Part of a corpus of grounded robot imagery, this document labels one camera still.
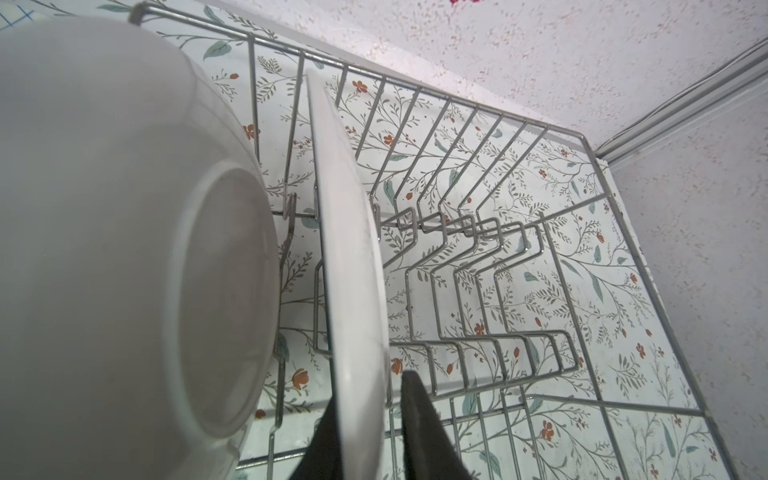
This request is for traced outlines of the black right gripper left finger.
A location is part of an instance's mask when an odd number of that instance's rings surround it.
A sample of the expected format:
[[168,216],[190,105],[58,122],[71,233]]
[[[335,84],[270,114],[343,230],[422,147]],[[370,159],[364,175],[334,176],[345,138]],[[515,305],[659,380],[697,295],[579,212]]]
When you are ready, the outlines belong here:
[[291,480],[341,480],[343,461],[336,399],[332,398]]

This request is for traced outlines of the green rimmed plate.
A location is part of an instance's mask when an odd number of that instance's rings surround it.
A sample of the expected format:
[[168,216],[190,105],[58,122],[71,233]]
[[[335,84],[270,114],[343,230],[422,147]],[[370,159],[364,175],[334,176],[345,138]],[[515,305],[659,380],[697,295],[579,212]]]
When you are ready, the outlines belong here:
[[2,32],[3,478],[230,478],[278,290],[258,161],[197,62],[103,18]]
[[348,136],[315,71],[307,92],[342,473],[377,479],[389,362],[383,262]]

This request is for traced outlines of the white blue grid plate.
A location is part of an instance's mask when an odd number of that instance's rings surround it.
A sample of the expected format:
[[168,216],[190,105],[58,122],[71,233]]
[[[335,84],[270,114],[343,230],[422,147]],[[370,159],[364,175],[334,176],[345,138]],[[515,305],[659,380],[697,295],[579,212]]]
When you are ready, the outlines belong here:
[[25,10],[22,6],[14,3],[1,3],[0,28],[2,32],[27,26],[34,21],[34,11]]

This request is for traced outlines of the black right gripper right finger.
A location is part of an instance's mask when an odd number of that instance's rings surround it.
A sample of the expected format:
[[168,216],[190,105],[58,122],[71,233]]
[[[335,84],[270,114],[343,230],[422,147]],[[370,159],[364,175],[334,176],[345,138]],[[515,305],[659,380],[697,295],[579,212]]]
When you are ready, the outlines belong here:
[[419,375],[401,378],[401,420],[407,479],[470,479]]

